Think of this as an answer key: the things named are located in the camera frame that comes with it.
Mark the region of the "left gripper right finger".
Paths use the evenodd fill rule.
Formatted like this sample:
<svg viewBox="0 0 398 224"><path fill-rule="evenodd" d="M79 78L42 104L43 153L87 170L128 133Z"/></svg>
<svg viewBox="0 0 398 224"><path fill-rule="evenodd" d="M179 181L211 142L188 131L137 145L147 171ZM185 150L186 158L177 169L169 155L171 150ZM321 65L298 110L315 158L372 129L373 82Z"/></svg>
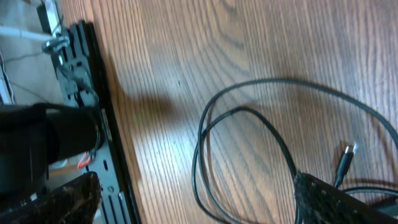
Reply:
<svg viewBox="0 0 398 224"><path fill-rule="evenodd" d="M304 223L397 224L397 214L390 216L351 196L355 193L396 196L396 190L381 187L339 190L304 172L298 172L295 176L294 189L297 208Z"/></svg>

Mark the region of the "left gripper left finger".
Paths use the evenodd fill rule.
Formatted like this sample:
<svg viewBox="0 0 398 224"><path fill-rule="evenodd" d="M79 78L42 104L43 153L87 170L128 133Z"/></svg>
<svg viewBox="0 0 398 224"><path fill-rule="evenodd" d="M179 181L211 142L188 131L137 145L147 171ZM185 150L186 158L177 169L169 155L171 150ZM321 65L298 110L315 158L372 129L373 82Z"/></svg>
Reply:
<svg viewBox="0 0 398 224"><path fill-rule="evenodd" d="M93 223L100 200L100 180L89 171L41 198L9 206L1 223Z"/></svg>

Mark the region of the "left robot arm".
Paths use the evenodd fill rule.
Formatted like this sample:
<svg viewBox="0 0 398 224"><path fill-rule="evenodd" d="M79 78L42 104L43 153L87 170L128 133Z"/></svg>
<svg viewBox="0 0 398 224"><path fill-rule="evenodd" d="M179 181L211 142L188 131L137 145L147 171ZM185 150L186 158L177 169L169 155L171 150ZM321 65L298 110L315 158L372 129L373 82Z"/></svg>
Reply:
<svg viewBox="0 0 398 224"><path fill-rule="evenodd" d="M92 223L100 201L95 172L83 174L51 194L23 205L45 180L58 150L44 105L1 111L1 223ZM396 190L357 187L339 190L299 171L293 173L295 201L305 223L397 223L397 219L351 197L355 192Z"/></svg>

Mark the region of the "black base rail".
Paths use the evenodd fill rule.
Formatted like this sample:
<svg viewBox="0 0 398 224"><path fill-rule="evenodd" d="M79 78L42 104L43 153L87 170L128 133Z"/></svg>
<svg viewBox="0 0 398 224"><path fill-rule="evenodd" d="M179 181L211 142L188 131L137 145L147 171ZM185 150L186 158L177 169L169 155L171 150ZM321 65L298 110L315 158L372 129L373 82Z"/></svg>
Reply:
<svg viewBox="0 0 398 224"><path fill-rule="evenodd" d="M58 159L79 156L78 170L96 173L104 223L140 223L94 25L76 22L44 48L55 49L52 62L64 100L47 105Z"/></svg>

